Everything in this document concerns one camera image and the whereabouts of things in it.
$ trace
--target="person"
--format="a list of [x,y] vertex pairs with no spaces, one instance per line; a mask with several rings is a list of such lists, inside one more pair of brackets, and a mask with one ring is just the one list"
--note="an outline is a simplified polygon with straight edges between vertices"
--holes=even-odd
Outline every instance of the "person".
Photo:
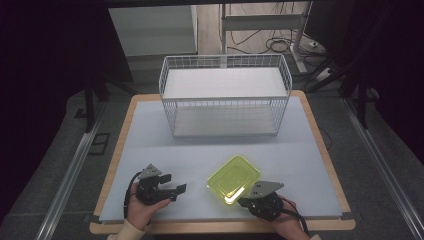
[[[131,186],[131,193],[135,193],[137,184]],[[281,197],[282,201],[289,204],[284,204],[284,208],[295,211],[296,203],[290,201],[284,197]],[[154,205],[147,206],[140,202],[135,194],[130,195],[128,204],[128,216],[124,221],[124,225],[121,231],[116,235],[109,235],[107,240],[139,240],[145,234],[144,229],[149,224],[150,219],[160,209],[168,206],[171,203],[170,199],[160,201]],[[281,213],[280,216],[272,222],[268,222],[261,219],[264,222],[269,223],[280,236],[287,240],[320,240],[318,235],[310,238],[302,229],[299,220],[293,216],[285,213]]]

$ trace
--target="sleeve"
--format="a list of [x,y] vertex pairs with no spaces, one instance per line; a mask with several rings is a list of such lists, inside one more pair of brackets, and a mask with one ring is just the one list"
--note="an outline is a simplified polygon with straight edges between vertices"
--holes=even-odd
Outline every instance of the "sleeve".
[[318,235],[314,235],[311,237],[311,240],[321,240],[321,238]]
[[121,231],[116,235],[109,235],[107,240],[140,240],[144,233],[144,231],[138,230],[125,219]]

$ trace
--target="hand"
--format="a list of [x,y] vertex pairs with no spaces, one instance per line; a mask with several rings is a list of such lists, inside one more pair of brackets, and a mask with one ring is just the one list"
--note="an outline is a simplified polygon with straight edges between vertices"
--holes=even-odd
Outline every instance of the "hand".
[[[295,202],[290,201],[282,196],[280,196],[280,198],[281,201],[284,202],[285,209],[296,212]],[[299,223],[299,219],[296,217],[281,213],[280,216],[270,224],[280,236],[287,240],[309,240],[309,236],[303,231],[302,226]]]
[[158,211],[171,203],[171,199],[162,200],[154,205],[147,206],[140,202],[135,196],[137,192],[138,183],[131,186],[130,200],[128,203],[128,216],[127,221],[130,222],[138,230],[144,231],[144,228],[149,223],[152,216]]

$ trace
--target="container lid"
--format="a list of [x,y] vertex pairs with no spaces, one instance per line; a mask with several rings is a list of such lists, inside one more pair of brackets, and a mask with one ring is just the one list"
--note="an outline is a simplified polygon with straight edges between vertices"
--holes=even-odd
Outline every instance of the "container lid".
[[208,187],[226,204],[233,204],[260,178],[260,172],[244,157],[236,155],[207,180]]

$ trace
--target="white wire basket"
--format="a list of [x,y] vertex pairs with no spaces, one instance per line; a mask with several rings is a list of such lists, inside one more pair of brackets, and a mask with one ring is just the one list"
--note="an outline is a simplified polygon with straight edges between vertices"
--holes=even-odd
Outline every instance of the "white wire basket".
[[174,137],[276,135],[292,78],[284,56],[168,56],[159,92]]

